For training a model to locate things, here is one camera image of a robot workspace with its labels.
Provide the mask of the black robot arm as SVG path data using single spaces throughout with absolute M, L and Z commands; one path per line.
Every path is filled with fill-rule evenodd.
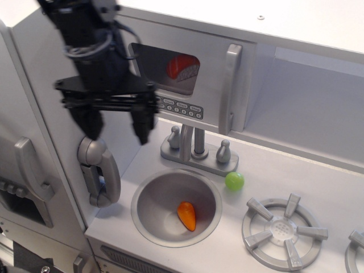
M 122 31 L 140 38 L 116 20 L 121 6 L 116 1 L 39 1 L 42 12 L 59 30 L 63 54 L 75 65 L 77 76 L 57 80 L 62 104 L 85 135 L 96 140 L 104 122 L 102 111 L 131 114 L 140 144 L 146 144 L 158 112 L 155 84 L 130 70 Z

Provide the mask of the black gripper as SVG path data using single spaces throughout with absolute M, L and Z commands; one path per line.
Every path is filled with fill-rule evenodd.
M 91 140 L 100 136 L 104 122 L 98 110 L 129 111 L 135 135 L 141 145 L 146 144 L 158 112 L 155 84 L 134 75 L 120 49 L 66 55 L 78 75 L 57 80 L 55 89 L 61 91 L 64 107 L 85 135 Z

